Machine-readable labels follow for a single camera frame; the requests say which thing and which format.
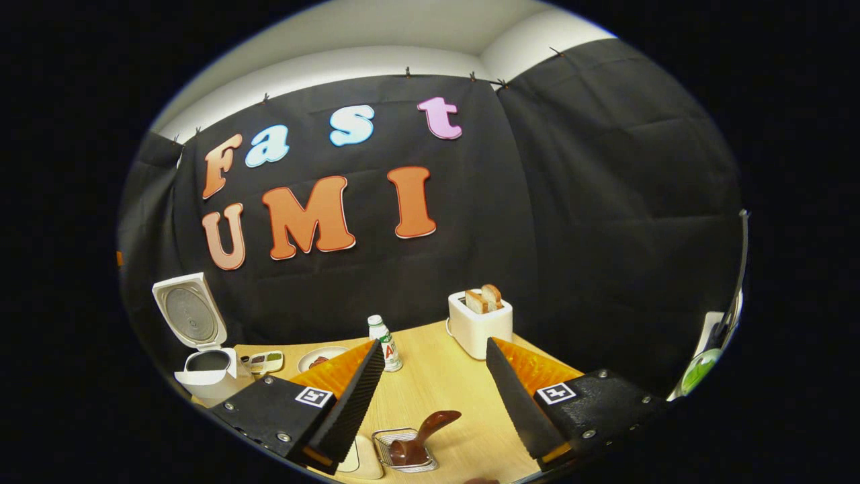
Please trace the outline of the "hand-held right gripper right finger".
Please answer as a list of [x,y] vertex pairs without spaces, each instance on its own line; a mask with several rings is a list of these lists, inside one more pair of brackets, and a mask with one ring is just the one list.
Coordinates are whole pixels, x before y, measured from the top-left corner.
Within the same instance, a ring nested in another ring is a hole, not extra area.
[[541,471],[592,460],[666,411],[664,397],[620,374],[583,373],[497,337],[486,341],[486,367]]

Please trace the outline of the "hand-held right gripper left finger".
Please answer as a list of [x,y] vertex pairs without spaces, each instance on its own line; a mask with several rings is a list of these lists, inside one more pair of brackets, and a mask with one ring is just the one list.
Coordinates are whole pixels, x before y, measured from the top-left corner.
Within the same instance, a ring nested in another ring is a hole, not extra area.
[[373,339],[288,380],[262,377],[210,413],[279,458],[334,475],[384,367],[381,343]]

